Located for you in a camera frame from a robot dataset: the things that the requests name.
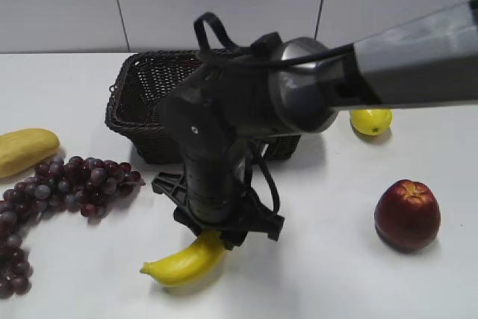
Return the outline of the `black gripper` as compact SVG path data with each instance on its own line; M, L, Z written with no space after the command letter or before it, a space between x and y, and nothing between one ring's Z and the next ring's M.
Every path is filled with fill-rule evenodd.
M252 188L233 199L197 199L187 189L186 175L160 172L152 189L173 201L173 218L189 228L196 237L205 231L220 232L226 250L240 247L250 232L265 233L277 241L284 217L263 205Z

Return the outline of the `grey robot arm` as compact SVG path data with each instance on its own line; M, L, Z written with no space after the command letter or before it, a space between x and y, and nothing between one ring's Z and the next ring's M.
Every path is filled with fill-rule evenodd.
M250 232L277 240L283 227L263 140L322 132L339 111L477 102L476 0L335 49L275 32L242 47L212 13L193 27L201 66L158 106L184 172L152 186L177 222L218 232L227 249Z

